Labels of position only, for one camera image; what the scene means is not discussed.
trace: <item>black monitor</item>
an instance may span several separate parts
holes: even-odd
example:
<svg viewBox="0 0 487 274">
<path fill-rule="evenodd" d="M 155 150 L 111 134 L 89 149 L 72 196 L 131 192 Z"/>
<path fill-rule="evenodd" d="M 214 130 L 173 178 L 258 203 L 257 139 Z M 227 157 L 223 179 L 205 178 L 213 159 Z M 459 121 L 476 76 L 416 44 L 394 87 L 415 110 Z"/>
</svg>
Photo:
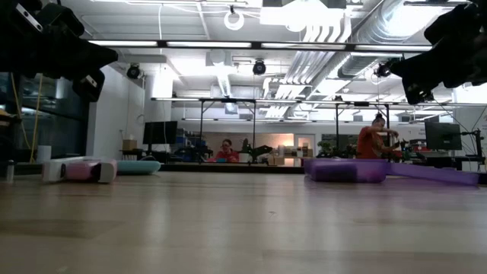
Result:
<svg viewBox="0 0 487 274">
<path fill-rule="evenodd" d="M 176 144 L 177 122 L 150 122 L 144 127 L 144 144 L 152 145 Z"/>
<path fill-rule="evenodd" d="M 460 125 L 425 123 L 426 146 L 429 149 L 462 150 Z"/>
</svg>

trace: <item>wall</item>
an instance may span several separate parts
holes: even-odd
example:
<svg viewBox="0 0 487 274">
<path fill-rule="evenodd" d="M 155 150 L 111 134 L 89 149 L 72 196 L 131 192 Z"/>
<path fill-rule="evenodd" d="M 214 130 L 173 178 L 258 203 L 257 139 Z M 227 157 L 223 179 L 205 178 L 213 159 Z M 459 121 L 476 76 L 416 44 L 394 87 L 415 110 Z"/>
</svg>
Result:
<svg viewBox="0 0 487 274">
<path fill-rule="evenodd" d="M 87 155 L 120 159 L 122 139 L 142 143 L 145 91 L 114 68 L 102 68 L 105 83 L 96 103 L 90 104 Z"/>
<path fill-rule="evenodd" d="M 155 101 L 151 100 L 153 96 L 157 96 L 157 89 L 164 86 L 164 89 L 168 89 L 165 84 L 160 81 L 156 81 L 156 76 L 148 76 L 145 78 L 145 108 L 144 119 L 145 122 L 163 122 L 171 121 L 171 102 L 170 101 Z M 172 78 L 170 80 L 170 89 L 172 94 Z M 143 149 L 147 149 L 147 145 L 142 145 Z M 158 151 L 169 151 L 169 145 L 157 145 L 155 147 Z"/>
</svg>

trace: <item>window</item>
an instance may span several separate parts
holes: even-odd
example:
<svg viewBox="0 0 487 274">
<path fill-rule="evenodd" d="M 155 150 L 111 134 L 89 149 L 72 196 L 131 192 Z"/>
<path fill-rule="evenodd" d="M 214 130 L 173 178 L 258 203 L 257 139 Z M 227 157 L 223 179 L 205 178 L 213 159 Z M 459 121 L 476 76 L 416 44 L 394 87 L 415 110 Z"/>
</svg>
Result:
<svg viewBox="0 0 487 274">
<path fill-rule="evenodd" d="M 37 107 L 39 85 L 39 74 L 34 79 L 25 79 L 22 102 L 24 107 L 33 109 Z M 72 90 L 72 83 L 64 78 L 51 79 L 44 76 L 39 99 L 42 111 L 77 119 L 87 117 L 88 104 Z"/>
<path fill-rule="evenodd" d="M 31 145 L 35 127 L 36 111 L 23 107 L 22 123 L 24 124 L 27 141 Z M 17 132 L 17 147 L 24 151 L 21 155 L 28 155 L 29 146 L 25 142 L 21 126 Z M 86 125 L 75 119 L 69 119 L 49 113 L 39 112 L 37 120 L 37 145 L 50 145 L 53 158 L 66 155 L 84 155 L 86 139 Z"/>
</svg>

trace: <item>cable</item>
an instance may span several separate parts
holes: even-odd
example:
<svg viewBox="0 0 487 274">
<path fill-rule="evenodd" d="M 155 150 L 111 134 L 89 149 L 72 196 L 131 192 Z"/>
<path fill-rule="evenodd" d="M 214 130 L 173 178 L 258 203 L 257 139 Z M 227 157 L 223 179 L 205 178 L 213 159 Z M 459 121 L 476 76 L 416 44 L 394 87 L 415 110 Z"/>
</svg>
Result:
<svg viewBox="0 0 487 274">
<path fill-rule="evenodd" d="M 19 106 L 18 104 L 18 96 L 17 96 L 17 89 L 15 88 L 14 74 L 11 73 L 10 76 L 12 80 L 12 87 L 14 89 L 15 104 L 17 105 L 17 115 L 18 115 L 18 119 L 21 120 L 21 128 L 22 128 L 22 132 L 24 133 L 24 141 L 27 147 L 30 149 L 29 140 L 27 140 L 27 133 L 25 132 L 24 121 L 22 120 L 21 106 Z"/>
<path fill-rule="evenodd" d="M 487 110 L 487 105 L 485 105 L 484 109 L 483 109 L 483 110 L 482 110 L 482 112 L 480 113 L 479 118 L 478 118 L 478 119 L 477 119 L 477 121 L 475 121 L 475 123 L 473 124 L 472 129 L 470 130 L 471 132 L 473 131 L 473 129 L 475 128 L 475 126 L 477 126 L 477 123 L 479 122 L 480 118 L 482 118 L 482 116 L 484 115 L 485 110 Z"/>
<path fill-rule="evenodd" d="M 43 75 L 40 75 L 39 80 L 39 91 L 37 92 L 37 107 L 36 107 L 36 118 L 33 124 L 33 136 L 32 145 L 30 147 L 30 163 L 33 164 L 33 149 L 36 147 L 36 137 L 37 137 L 37 122 L 39 121 L 39 105 L 40 105 L 40 91 L 43 88 Z"/>
</svg>

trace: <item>fluorescent light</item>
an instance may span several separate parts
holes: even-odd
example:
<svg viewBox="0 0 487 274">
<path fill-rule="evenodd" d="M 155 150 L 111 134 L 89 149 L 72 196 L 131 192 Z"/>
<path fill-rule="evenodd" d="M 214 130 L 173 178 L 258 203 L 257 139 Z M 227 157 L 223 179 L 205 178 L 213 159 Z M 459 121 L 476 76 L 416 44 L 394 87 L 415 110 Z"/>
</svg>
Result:
<svg viewBox="0 0 487 274">
<path fill-rule="evenodd" d="M 218 119 L 218 121 L 226 121 L 226 122 L 250 122 L 247 119 Z"/>
<path fill-rule="evenodd" d="M 190 1 L 190 0 L 91 0 L 92 2 L 106 2 L 106 3 L 127 3 L 130 5 L 159 5 L 159 4 L 175 4 L 175 5 L 195 5 L 200 3 L 202 5 L 234 5 L 247 6 L 247 2 L 243 1 Z"/>
<path fill-rule="evenodd" d="M 156 41 L 123 41 L 123 40 L 89 40 L 88 42 L 93 43 L 98 46 L 134 46 L 134 47 L 153 47 L 158 46 Z"/>
<path fill-rule="evenodd" d="M 332 43 L 262 43 L 263 49 L 344 50 L 345 45 Z"/>
<path fill-rule="evenodd" d="M 156 97 L 153 97 L 152 100 L 165 100 L 165 101 L 173 101 L 173 102 L 178 102 L 178 101 L 199 101 L 198 98 L 156 98 Z"/>
<path fill-rule="evenodd" d="M 187 47 L 187 48 L 246 48 L 249 49 L 252 43 L 249 42 L 188 42 L 188 41 L 170 41 L 168 47 Z"/>
<path fill-rule="evenodd" d="M 333 101 L 313 101 L 313 100 L 306 100 L 303 101 L 303 104 L 334 104 Z"/>
<path fill-rule="evenodd" d="M 401 53 L 350 53 L 351 56 L 358 57 L 390 57 L 390 58 L 401 58 L 403 54 Z"/>
<path fill-rule="evenodd" d="M 283 103 L 283 104 L 294 104 L 297 103 L 297 100 L 263 100 L 257 99 L 257 103 Z"/>
<path fill-rule="evenodd" d="M 200 118 L 182 118 L 182 121 L 201 121 Z M 203 118 L 203 121 L 215 121 L 214 119 L 210 118 Z"/>
<path fill-rule="evenodd" d="M 408 52 L 408 53 L 423 53 L 431 49 L 431 46 L 407 46 L 407 45 L 357 45 L 355 50 L 360 51 L 381 51 L 381 52 Z"/>
<path fill-rule="evenodd" d="M 278 119 L 256 119 L 256 122 L 281 122 L 281 120 Z"/>
</svg>

